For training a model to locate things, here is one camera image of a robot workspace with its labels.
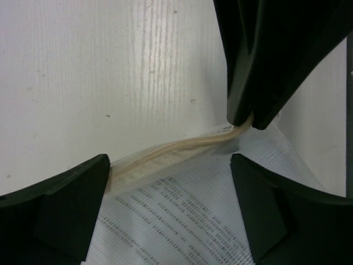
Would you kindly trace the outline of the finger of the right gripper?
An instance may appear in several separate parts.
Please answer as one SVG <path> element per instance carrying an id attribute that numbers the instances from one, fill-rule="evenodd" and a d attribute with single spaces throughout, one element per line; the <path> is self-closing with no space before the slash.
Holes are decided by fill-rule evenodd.
<path id="1" fill-rule="evenodd" d="M 325 56 L 352 31 L 352 1 L 260 1 L 248 87 L 263 130 Z"/>
<path id="2" fill-rule="evenodd" d="M 227 120 L 241 125 L 251 112 L 251 75 L 261 1 L 214 1 L 227 64 Z"/>

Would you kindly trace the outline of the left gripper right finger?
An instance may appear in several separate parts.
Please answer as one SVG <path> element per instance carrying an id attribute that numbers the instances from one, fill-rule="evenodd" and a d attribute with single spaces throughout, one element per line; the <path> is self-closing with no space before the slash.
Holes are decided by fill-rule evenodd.
<path id="1" fill-rule="evenodd" d="M 235 154 L 231 170 L 255 264 L 351 264 L 352 200 Z"/>

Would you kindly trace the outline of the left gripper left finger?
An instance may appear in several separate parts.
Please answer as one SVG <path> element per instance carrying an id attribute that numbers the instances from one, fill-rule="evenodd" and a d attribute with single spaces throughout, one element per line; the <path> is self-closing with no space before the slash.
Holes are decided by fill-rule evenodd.
<path id="1" fill-rule="evenodd" d="M 106 154 L 1 196 L 1 264 L 86 260 L 110 173 Z"/>

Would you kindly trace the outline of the clear plastic document sleeve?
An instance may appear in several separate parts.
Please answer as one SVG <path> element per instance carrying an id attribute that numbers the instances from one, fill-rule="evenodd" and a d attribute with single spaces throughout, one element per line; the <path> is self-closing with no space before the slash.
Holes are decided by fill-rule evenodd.
<path id="1" fill-rule="evenodd" d="M 235 154 L 323 189 L 275 121 L 129 168 L 151 152 L 111 165 L 86 264 L 252 264 L 231 172 Z"/>

